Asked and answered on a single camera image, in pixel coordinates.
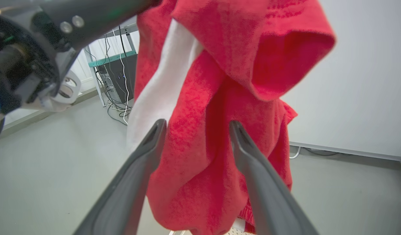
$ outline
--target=floor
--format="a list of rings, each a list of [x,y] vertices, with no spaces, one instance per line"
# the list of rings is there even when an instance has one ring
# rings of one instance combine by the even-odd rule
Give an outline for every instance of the floor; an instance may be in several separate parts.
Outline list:
[[[126,159],[125,135],[94,97],[2,138],[0,235],[72,234]],[[291,169],[320,234],[401,235],[400,163],[302,150]],[[138,234],[168,233],[145,203]]]
[[[290,163],[292,193],[320,234],[401,235],[399,162],[302,150]]]
[[[125,137],[96,96],[2,138],[0,235],[72,234],[125,161]],[[145,202],[138,235],[168,233]]]

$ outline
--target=cloth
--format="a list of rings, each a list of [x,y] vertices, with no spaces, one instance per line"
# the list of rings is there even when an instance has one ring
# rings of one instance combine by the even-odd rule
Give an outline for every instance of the cloth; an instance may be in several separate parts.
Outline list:
[[[220,235],[237,217],[254,232],[229,122],[238,120],[291,188],[287,125],[279,99],[332,49],[316,0],[163,0],[138,16],[131,152],[154,121],[168,121],[147,189],[156,220],[171,230]]]

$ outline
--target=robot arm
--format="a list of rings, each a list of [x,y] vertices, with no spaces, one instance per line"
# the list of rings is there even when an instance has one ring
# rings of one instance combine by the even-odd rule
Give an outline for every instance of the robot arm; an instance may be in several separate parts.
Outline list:
[[[20,107],[71,106],[80,80],[66,75],[80,50],[159,1],[0,1],[0,120]]]

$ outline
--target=computer tower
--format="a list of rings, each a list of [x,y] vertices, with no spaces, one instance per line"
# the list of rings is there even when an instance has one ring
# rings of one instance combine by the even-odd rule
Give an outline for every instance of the computer tower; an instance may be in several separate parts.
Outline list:
[[[122,58],[125,66],[126,84],[129,91],[128,100],[134,98],[135,71],[137,55]],[[109,98],[117,103],[126,103],[125,76],[121,60],[111,61],[96,67],[105,85]]]

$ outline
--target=screw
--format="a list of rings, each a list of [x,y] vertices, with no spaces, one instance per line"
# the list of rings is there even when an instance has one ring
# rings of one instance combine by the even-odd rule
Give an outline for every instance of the screw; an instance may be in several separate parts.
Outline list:
[[[82,28],[84,26],[84,19],[78,15],[71,18],[72,24],[77,28]]]
[[[69,22],[61,22],[60,24],[60,29],[63,33],[71,33],[72,32],[72,26]]]

